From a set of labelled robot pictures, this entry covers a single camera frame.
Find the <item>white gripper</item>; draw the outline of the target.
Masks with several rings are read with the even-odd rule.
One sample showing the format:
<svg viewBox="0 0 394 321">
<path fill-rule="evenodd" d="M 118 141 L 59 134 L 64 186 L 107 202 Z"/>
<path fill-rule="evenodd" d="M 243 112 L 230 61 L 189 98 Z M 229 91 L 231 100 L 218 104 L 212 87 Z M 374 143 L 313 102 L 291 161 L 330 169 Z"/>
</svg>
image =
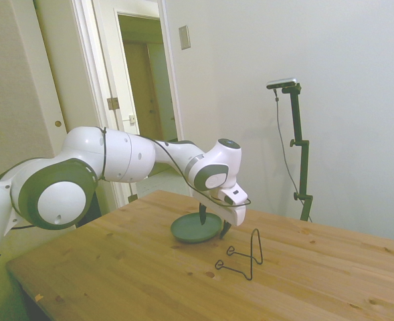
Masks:
<svg viewBox="0 0 394 321">
<path fill-rule="evenodd" d="M 219 216 L 224 220 L 223 228 L 219 234 L 220 239 L 223 239 L 225 237 L 226 233 L 230 230 L 231 225 L 239 226 L 243 223 L 245 219 L 245 205 L 241 205 L 239 207 L 226 207 L 217 205 L 214 201 L 209 200 L 207 197 L 196 191 L 192 192 L 192 196 L 200 202 L 199 220 L 202 225 L 204 225 L 206 222 L 207 208 L 210 209 L 213 214 Z"/>
</svg>

